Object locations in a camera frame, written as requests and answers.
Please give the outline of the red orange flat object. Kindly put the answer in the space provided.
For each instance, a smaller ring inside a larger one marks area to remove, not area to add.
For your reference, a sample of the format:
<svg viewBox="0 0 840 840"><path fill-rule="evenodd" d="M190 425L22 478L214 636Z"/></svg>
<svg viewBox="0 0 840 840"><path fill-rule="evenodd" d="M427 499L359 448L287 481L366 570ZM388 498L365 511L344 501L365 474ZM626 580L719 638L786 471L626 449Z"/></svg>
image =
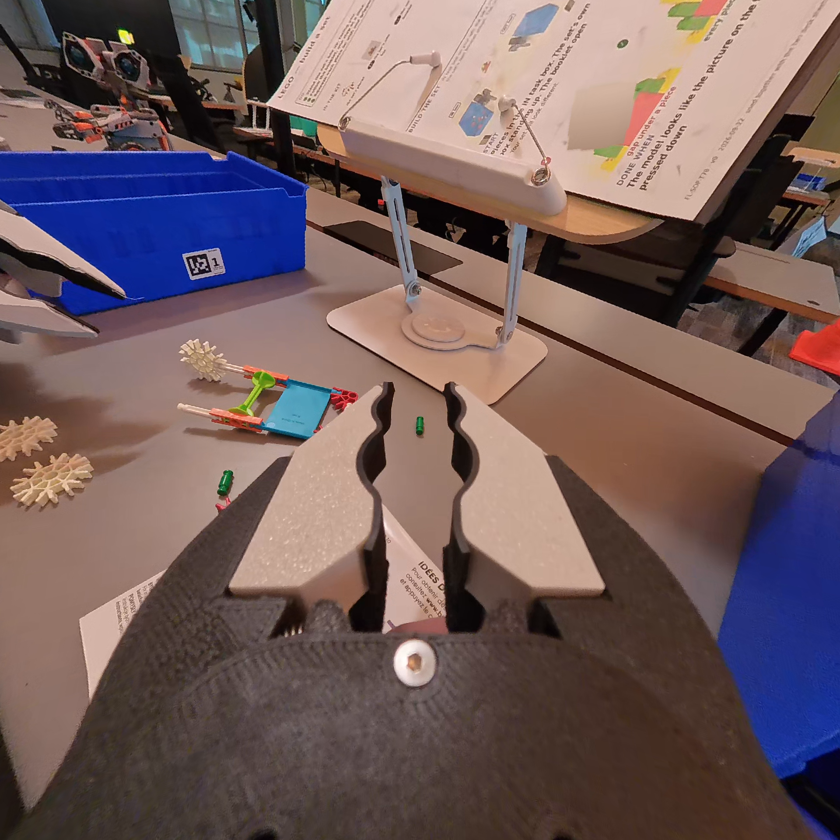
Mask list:
<svg viewBox="0 0 840 840"><path fill-rule="evenodd" d="M839 321L818 332L803 331L794 342L789 358L839 378Z"/></svg>

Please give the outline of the printed instruction sheet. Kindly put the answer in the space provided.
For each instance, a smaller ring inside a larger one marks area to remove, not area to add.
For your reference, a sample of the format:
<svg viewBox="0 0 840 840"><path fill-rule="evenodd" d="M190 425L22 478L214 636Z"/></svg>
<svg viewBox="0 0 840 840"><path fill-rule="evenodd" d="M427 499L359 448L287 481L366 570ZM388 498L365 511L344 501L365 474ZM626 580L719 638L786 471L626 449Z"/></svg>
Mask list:
<svg viewBox="0 0 840 840"><path fill-rule="evenodd" d="M347 152L540 214L694 220L837 1L331 2L269 105Z"/></svg>

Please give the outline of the background table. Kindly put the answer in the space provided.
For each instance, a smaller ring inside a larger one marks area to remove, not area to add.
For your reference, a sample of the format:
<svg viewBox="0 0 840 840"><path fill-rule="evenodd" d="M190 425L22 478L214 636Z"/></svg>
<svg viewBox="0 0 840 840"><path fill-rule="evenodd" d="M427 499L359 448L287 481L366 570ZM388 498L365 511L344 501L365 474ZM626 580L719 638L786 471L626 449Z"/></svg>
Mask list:
<svg viewBox="0 0 840 840"><path fill-rule="evenodd" d="M710 269L705 286L816 322L838 318L830 266L745 244Z"/></svg>

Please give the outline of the plain blue storage bin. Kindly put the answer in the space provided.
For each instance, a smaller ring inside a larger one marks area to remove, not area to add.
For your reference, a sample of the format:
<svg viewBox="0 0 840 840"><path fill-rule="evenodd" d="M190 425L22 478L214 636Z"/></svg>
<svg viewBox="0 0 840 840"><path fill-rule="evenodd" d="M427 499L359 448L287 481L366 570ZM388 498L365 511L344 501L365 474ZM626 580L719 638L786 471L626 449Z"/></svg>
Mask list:
<svg viewBox="0 0 840 840"><path fill-rule="evenodd" d="M763 473L718 644L773 772L838 838L839 394Z"/></svg>

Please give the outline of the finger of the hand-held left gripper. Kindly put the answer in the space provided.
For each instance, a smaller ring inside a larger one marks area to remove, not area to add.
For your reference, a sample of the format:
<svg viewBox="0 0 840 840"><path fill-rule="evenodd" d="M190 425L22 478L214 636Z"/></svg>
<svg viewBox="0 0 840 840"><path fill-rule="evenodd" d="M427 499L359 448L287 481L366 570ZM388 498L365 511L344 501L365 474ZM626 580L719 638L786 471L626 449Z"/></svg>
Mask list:
<svg viewBox="0 0 840 840"><path fill-rule="evenodd" d="M1 289L1 342L20 343L23 332L64 338L92 338L99 334L97 328L46 301Z"/></svg>
<svg viewBox="0 0 840 840"><path fill-rule="evenodd" d="M73 284L117 299L125 291L98 268L46 231L1 202L1 252L27 270L56 275Z"/></svg>

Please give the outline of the colourful construction toy frame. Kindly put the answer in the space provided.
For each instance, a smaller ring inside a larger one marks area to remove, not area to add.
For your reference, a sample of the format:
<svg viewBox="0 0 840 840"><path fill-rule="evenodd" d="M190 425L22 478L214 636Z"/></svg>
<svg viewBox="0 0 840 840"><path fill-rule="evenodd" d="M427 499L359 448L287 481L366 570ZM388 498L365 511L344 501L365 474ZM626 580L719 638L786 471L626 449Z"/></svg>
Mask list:
<svg viewBox="0 0 840 840"><path fill-rule="evenodd" d="M248 397L229 409L193 406L180 403L178 409L214 424L225 425L256 434L271 433L297 439L309 439L322 427L328 408L342 413L356 403L359 394L340 388L328 388L291 379L286 374L268 371L263 367L229 363L208 342L191 339L180 348L181 361L189 364L199 379L220 382L224 374L241 375L250 380ZM267 391L278 391L279 398L267 417L256 414L255 404Z"/></svg>

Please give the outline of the grey orange toy robot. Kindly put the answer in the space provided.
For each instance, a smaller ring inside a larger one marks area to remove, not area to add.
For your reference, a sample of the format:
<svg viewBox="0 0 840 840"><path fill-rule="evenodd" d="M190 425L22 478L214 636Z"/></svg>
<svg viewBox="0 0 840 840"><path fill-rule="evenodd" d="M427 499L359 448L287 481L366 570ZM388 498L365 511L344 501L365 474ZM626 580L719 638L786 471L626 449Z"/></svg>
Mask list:
<svg viewBox="0 0 840 840"><path fill-rule="evenodd" d="M86 143L105 140L111 151L173 150L166 127L148 106L150 69L145 58L122 43L67 32L61 45L69 68L110 90L119 101L74 110L48 100L45 105L56 115L56 137Z"/></svg>

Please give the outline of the white wooden book stand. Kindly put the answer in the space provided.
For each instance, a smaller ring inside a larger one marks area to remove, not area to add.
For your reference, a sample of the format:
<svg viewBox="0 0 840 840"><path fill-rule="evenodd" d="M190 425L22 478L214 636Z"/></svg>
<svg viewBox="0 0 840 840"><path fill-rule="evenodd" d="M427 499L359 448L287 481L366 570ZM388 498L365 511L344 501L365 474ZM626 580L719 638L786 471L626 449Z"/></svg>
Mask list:
<svg viewBox="0 0 840 840"><path fill-rule="evenodd" d="M381 194L390 220L402 287L364 297L327 317L334 331L391 362L418 380L443 391L448 382L467 386L487 404L496 403L547 355L547 347L530 335L515 337L522 285L527 223L555 222L568 199L552 173L550 157L537 140L539 164L491 158L457 145L418 138L351 117L351 111L396 68L428 66L439 76L437 51L412 54L398 61L369 90L346 107L339 131L344 148L371 153L383 169ZM433 290L423 290L412 252L400 183L389 176L398 165L410 176L441 175L446 186L468 198L495 203L495 214L508 226L507 278L503 319Z"/></svg>

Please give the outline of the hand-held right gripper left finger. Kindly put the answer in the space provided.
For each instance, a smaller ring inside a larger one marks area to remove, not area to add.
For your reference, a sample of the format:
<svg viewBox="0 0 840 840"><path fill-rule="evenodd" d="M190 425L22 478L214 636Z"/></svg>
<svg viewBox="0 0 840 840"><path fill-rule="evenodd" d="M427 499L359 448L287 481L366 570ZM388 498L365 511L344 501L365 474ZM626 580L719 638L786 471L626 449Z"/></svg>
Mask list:
<svg viewBox="0 0 840 840"><path fill-rule="evenodd" d="M229 584L234 595L285 597L302 613L338 603L353 629L380 632L388 563L384 435L394 385L377 385L297 447Z"/></svg>

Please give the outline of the blue storage bin with tag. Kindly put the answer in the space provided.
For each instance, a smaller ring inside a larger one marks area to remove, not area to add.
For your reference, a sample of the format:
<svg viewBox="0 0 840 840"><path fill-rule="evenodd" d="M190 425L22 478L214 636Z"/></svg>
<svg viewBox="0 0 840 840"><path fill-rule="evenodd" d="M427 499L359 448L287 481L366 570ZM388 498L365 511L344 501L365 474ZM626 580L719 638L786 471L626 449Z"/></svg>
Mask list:
<svg viewBox="0 0 840 840"><path fill-rule="evenodd" d="M66 283L57 301L78 316L302 270L306 191L234 152L1 154L5 204L128 295Z"/></svg>

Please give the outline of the light blue paper card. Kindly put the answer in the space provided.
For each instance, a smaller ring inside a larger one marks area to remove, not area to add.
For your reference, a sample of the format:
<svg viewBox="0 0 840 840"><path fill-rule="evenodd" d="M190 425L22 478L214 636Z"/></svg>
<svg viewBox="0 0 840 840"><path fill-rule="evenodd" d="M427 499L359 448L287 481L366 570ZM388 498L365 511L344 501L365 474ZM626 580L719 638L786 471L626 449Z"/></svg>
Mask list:
<svg viewBox="0 0 840 840"><path fill-rule="evenodd" d="M822 243L827 237L826 220L824 216L815 218L800 233L794 236L791 256L802 258L813 246Z"/></svg>

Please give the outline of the white paper leaflet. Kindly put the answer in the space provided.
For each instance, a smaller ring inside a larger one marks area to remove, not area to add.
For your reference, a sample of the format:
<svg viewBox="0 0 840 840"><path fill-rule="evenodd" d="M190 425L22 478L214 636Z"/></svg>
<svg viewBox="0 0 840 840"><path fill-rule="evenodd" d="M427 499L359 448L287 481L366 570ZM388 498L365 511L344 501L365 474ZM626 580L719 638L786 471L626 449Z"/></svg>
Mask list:
<svg viewBox="0 0 840 840"><path fill-rule="evenodd" d="M445 615L443 572L430 560L396 518L383 509L385 553L389 577L382 632ZM79 621L80 640L91 699L119 640L163 572L84 615Z"/></svg>

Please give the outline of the white snowflake connector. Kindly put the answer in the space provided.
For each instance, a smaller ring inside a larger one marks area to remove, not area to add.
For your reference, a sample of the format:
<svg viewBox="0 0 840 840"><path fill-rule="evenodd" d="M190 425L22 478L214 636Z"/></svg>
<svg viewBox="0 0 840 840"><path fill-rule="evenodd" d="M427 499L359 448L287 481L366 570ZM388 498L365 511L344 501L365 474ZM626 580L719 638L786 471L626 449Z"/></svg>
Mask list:
<svg viewBox="0 0 840 840"><path fill-rule="evenodd" d="M9 421L1 425L1 461L14 461L18 454L28 457L33 450L41 450L42 443L50 443L57 435L56 424L47 417L26 416L20 423Z"/></svg>
<svg viewBox="0 0 840 840"><path fill-rule="evenodd" d="M36 462L24 469L24 475L13 481L10 490L18 504L43 508L49 502L58 503L60 494L72 497L75 489L83 487L84 480L92 478L92 473L93 466L85 456L51 456L47 465Z"/></svg>

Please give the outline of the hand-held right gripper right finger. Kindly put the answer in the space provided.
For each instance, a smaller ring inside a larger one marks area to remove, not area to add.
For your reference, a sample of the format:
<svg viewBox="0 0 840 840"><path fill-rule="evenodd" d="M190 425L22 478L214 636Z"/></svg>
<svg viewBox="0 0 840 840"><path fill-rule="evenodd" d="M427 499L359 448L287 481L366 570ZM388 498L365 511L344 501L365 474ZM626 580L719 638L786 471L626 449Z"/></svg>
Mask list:
<svg viewBox="0 0 840 840"><path fill-rule="evenodd" d="M502 602L602 595L548 456L463 385L447 383L444 397L463 481L444 547L449 632L474 633Z"/></svg>

